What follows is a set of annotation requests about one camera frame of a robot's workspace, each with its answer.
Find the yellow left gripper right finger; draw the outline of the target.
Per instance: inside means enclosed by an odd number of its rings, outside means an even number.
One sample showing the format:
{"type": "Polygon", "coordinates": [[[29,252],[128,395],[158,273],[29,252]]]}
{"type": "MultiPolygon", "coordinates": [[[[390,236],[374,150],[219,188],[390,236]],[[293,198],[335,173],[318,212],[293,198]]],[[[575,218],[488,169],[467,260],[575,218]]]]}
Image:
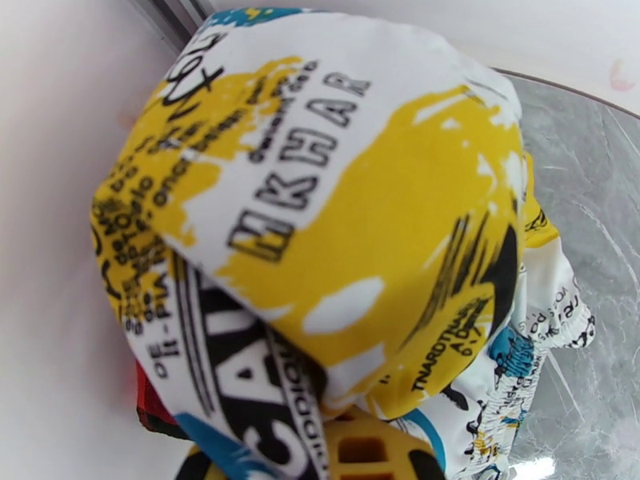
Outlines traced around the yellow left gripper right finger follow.
{"type": "Polygon", "coordinates": [[[429,445],[373,417],[325,424],[330,479],[440,479],[429,445]]]}

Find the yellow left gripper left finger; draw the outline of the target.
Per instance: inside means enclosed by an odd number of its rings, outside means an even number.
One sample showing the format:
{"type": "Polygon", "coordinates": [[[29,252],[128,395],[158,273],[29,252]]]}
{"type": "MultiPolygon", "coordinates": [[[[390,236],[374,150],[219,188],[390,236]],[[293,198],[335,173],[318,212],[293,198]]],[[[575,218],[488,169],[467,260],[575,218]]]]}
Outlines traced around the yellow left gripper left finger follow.
{"type": "Polygon", "coordinates": [[[222,479],[222,471],[197,446],[185,458],[185,480],[222,479]]]}

